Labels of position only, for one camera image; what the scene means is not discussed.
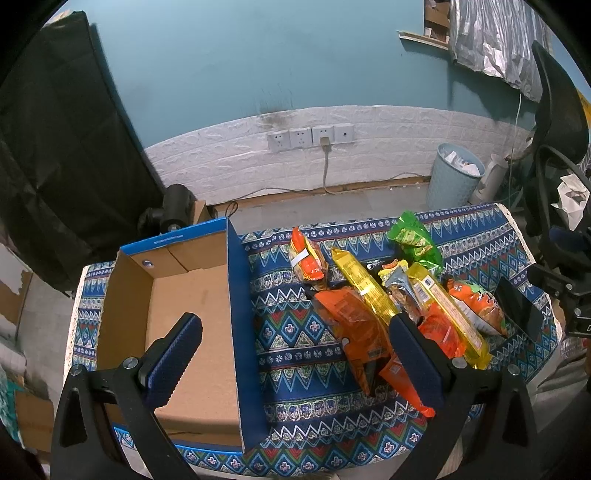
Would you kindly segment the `orange green rice cracker bag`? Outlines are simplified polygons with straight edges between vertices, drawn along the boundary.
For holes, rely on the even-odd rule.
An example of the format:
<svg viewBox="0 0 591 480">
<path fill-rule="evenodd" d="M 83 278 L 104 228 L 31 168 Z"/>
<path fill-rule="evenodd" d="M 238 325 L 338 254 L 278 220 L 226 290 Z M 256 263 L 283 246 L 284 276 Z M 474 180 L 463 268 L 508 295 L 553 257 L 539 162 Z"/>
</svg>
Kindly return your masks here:
<svg viewBox="0 0 591 480">
<path fill-rule="evenodd" d="M 505 314 L 497 299 L 483 287 L 464 280 L 449 278 L 444 282 L 456 305 L 480 332 L 506 337 Z"/>
</svg>

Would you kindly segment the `orange snack bag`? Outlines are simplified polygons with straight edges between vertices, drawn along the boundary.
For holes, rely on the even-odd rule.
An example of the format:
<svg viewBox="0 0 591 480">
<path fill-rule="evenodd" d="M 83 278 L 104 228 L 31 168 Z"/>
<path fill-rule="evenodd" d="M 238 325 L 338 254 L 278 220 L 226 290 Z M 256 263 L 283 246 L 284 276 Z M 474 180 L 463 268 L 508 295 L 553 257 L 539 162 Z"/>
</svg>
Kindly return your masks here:
<svg viewBox="0 0 591 480">
<path fill-rule="evenodd" d="M 374 397 L 392 354 L 382 322 L 351 287 L 317 292 L 312 303 L 339 341 L 363 394 Z"/>
</svg>

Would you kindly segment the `silver foil snack pack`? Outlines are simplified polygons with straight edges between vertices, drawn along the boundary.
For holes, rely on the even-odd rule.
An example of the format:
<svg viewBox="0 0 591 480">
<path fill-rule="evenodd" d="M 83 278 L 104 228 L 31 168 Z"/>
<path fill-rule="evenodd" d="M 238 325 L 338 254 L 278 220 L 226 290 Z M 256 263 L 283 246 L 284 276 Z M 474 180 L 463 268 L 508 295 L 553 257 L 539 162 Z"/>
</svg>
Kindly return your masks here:
<svg viewBox="0 0 591 480">
<path fill-rule="evenodd" d="M 394 260 L 382 267 L 379 277 L 394 304 L 405 310 L 410 319 L 419 325 L 423 318 L 422 305 L 407 275 L 408 269 L 406 260 Z"/>
</svg>

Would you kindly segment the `green snack bag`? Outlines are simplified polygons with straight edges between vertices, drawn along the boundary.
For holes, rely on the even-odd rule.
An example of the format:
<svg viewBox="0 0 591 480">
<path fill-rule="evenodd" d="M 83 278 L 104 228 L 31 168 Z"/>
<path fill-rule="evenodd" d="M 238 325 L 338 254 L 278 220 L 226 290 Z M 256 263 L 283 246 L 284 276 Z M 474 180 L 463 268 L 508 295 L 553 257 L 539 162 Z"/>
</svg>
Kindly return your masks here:
<svg viewBox="0 0 591 480">
<path fill-rule="evenodd" d="M 405 211 L 394 222 L 388 238 L 397 243 L 413 263 L 421 264 L 435 277 L 441 276 L 444 270 L 443 256 L 414 212 Z"/>
</svg>

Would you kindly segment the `red yellow fries snack bag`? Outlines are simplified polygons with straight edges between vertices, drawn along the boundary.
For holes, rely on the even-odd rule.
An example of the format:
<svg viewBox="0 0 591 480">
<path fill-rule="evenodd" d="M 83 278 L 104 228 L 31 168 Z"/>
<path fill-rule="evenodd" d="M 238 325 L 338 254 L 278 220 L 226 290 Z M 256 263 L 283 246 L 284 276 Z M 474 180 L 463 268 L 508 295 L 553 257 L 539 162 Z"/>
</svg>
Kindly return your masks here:
<svg viewBox="0 0 591 480">
<path fill-rule="evenodd" d="M 299 227 L 291 230 L 288 258 L 294 275 L 304 285 L 315 291 L 328 289 L 329 265 L 321 247 L 301 232 Z"/>
</svg>

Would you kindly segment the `black yellow noodle snack bag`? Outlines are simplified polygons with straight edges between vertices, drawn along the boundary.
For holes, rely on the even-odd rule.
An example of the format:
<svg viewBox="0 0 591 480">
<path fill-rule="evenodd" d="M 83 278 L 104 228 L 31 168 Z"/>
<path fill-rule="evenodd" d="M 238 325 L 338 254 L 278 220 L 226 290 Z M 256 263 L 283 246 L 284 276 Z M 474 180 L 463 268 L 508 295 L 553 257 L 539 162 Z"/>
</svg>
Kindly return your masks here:
<svg viewBox="0 0 591 480">
<path fill-rule="evenodd" d="M 377 274 L 377 272 L 381 271 L 383 268 L 389 268 L 392 262 L 392 259 L 375 259 L 366 262 L 365 267 L 370 274 Z"/>
</svg>

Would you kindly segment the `small orange red snack pack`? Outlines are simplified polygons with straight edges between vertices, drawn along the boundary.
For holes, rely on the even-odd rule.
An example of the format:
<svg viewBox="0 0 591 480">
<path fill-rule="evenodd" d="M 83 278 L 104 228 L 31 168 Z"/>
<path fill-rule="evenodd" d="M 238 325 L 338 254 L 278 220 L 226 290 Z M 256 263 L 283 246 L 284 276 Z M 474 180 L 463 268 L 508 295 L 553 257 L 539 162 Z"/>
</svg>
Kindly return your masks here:
<svg viewBox="0 0 591 480">
<path fill-rule="evenodd" d="M 394 352 L 406 370 L 421 402 L 463 425 L 471 409 L 466 392 L 467 368 L 458 368 L 433 340 L 429 340 L 403 311 L 389 325 Z"/>
</svg>

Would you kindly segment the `yellow long snack pack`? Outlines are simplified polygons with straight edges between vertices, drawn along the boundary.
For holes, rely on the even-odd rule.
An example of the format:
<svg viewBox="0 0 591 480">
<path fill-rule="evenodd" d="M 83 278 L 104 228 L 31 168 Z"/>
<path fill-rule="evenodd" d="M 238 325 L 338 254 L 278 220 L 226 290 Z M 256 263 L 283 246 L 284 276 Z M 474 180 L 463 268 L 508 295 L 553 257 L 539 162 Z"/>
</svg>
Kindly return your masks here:
<svg viewBox="0 0 591 480">
<path fill-rule="evenodd" d="M 427 310 L 433 304 L 439 306 L 466 345 L 464 357 L 467 362 L 473 368 L 486 370 L 492 359 L 488 343 L 457 306 L 451 295 L 430 271 L 418 262 L 409 267 L 407 275 L 421 307 Z"/>
<path fill-rule="evenodd" d="M 362 263 L 349 251 L 332 248 L 332 261 L 348 280 L 349 284 L 358 291 L 370 310 L 389 326 L 391 320 L 400 313 L 390 296 L 377 280 L 370 275 Z"/>
</svg>

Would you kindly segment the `blue cardboard box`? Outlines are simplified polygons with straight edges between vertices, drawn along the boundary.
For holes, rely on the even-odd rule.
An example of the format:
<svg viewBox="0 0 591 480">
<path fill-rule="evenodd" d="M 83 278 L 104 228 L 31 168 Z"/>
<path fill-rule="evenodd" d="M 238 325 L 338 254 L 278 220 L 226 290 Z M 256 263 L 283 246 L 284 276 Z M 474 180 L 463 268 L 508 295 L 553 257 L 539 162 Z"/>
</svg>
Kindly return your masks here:
<svg viewBox="0 0 591 480">
<path fill-rule="evenodd" d="M 97 367 L 130 357 L 143 400 L 171 439 L 246 452 L 266 438 L 249 261 L 228 219 L 120 248 Z"/>
</svg>

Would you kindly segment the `blue patterned tablecloth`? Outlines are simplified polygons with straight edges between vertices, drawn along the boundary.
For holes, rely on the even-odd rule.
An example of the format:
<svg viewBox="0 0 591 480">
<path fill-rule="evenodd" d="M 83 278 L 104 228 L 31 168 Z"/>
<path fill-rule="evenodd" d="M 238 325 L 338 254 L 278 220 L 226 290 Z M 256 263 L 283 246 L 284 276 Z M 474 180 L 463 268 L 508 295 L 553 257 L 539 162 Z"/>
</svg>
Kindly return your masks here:
<svg viewBox="0 0 591 480">
<path fill-rule="evenodd" d="M 342 280 L 332 247 L 360 262 L 394 258 L 394 218 L 304 225 L 322 247 L 329 282 Z M 490 367 L 520 368 L 528 387 L 557 360 L 562 332 L 549 297 L 531 285 L 534 262 L 501 204 L 418 215 L 443 255 L 444 272 L 493 292 L 506 278 L 543 316 L 535 334 L 508 322 L 487 338 Z M 229 220 L 122 247 L 84 268 L 66 367 L 116 368 L 141 357 L 185 312 L 200 317 L 202 342 L 168 403 L 154 412 L 187 463 L 212 471 L 291 477 L 367 465 L 411 450 L 427 418 L 383 382 L 365 395 L 342 345 L 315 313 L 290 267 L 290 229 L 238 236 Z"/>
</svg>

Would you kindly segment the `black cylinder device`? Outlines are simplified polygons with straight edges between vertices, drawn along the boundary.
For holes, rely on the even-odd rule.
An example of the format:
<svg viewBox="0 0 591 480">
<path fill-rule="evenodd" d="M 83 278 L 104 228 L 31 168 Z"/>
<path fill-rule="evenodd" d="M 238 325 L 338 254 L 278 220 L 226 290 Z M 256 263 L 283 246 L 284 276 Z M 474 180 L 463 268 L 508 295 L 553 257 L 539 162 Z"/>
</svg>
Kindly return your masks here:
<svg viewBox="0 0 591 480">
<path fill-rule="evenodd" d="M 139 218 L 138 231 L 152 236 L 182 229 L 191 224 L 194 195 L 181 184 L 166 188 L 160 207 L 147 208 Z"/>
</svg>

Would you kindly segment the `small brown cardboard box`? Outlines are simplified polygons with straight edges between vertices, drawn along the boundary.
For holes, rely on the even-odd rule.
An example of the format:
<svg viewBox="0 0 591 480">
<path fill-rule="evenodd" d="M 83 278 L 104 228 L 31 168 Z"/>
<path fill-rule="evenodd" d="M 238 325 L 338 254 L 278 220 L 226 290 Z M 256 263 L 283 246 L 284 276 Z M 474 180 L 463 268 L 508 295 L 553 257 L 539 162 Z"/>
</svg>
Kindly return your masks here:
<svg viewBox="0 0 591 480">
<path fill-rule="evenodd" d="M 209 209 L 206 202 L 202 200 L 196 200 L 193 204 L 192 223 L 198 224 L 202 222 L 207 222 L 211 219 L 211 209 Z"/>
</svg>

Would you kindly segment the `black cloth backdrop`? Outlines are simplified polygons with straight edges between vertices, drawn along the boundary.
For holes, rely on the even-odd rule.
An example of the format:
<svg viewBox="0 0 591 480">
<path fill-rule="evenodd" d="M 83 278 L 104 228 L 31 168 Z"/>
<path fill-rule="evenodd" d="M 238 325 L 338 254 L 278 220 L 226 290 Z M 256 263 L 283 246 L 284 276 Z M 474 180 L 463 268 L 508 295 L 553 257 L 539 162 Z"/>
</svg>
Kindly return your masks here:
<svg viewBox="0 0 591 480">
<path fill-rule="evenodd" d="M 44 26 L 1 86 L 1 223 L 59 291 L 140 237 L 164 187 L 83 11 Z"/>
</svg>

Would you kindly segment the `light blue waste bin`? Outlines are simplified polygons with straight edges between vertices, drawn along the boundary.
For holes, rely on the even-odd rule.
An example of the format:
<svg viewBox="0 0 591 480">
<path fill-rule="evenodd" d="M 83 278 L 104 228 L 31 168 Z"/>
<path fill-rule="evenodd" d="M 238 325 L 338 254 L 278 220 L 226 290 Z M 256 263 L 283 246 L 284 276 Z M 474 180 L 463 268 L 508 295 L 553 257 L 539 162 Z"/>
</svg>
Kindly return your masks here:
<svg viewBox="0 0 591 480">
<path fill-rule="evenodd" d="M 441 210 L 467 205 L 484 174 L 484 164 L 468 149 L 451 143 L 440 144 L 431 172 L 428 208 Z"/>
</svg>

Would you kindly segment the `silver foil curtain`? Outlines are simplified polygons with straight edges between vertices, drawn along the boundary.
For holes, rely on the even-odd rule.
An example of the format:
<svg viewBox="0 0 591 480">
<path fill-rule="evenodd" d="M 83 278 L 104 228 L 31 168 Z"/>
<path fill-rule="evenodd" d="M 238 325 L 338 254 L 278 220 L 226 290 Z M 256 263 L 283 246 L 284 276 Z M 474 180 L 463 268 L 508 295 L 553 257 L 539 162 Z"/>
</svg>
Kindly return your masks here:
<svg viewBox="0 0 591 480">
<path fill-rule="evenodd" d="M 542 85 L 532 45 L 552 50 L 551 31 L 522 0 L 453 0 L 449 50 L 455 63 L 499 78 L 538 102 Z"/>
</svg>

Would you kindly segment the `white wall socket strip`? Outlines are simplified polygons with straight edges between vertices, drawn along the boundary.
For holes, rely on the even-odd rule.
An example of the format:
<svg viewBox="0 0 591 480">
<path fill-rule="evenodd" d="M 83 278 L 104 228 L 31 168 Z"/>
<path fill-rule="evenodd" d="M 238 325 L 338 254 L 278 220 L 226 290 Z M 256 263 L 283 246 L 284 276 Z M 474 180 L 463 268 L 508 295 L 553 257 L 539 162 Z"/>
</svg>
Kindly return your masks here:
<svg viewBox="0 0 591 480">
<path fill-rule="evenodd" d="M 266 135 L 270 152 L 304 150 L 329 145 L 351 144 L 356 140 L 353 124 L 318 125 L 297 127 Z"/>
</svg>

